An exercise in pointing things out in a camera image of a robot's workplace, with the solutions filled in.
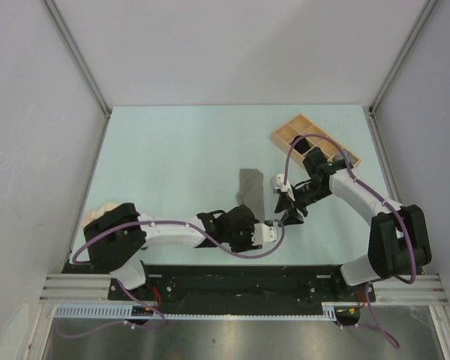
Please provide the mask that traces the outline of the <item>grey beige underwear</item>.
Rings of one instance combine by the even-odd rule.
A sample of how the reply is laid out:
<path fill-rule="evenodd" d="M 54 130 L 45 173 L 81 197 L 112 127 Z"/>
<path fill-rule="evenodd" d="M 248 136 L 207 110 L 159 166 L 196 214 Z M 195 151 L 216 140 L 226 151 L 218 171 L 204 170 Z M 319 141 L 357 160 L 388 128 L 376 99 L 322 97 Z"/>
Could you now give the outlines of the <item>grey beige underwear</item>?
<path fill-rule="evenodd" d="M 238 172 L 238 193 L 236 201 L 239 206 L 247 206 L 255 218 L 265 221 L 265 202 L 263 173 L 258 169 L 240 169 Z"/>

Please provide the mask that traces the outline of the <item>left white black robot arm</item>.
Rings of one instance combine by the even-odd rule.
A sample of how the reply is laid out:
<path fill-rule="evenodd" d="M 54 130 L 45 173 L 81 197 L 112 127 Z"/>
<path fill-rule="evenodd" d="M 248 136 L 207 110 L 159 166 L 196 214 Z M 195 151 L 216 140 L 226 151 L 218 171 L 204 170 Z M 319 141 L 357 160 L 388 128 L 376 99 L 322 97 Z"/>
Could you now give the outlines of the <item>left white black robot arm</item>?
<path fill-rule="evenodd" d="M 260 249 L 267 241 L 266 225 L 246 206 L 225 212 L 202 212 L 183 220 L 141 215 L 133 203 L 106 204 L 93 213 L 83 233 L 89 261 L 95 272 L 108 273 L 133 299 L 144 299 L 151 290 L 145 266 L 132 257 L 153 246 L 193 249 L 228 245 L 233 253 Z"/>

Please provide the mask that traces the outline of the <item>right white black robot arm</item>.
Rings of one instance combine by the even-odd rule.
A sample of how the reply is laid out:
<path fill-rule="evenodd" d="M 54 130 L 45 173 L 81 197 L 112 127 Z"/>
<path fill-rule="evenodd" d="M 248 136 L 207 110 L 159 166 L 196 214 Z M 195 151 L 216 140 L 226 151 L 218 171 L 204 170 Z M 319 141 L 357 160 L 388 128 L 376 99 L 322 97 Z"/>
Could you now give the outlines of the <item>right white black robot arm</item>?
<path fill-rule="evenodd" d="M 423 210 L 384 197 L 353 172 L 348 160 L 328 160 L 319 148 L 312 148 L 303 164 L 307 181 L 291 185 L 284 174 L 271 180 L 279 195 L 275 211 L 282 215 L 283 224 L 303 224 L 308 206 L 335 195 L 370 227 L 367 253 L 339 265 L 339 277 L 331 282 L 332 295 L 348 301 L 358 285 L 389 278 L 403 281 L 404 275 L 409 275 L 406 283 L 413 283 L 418 269 L 432 260 Z"/>

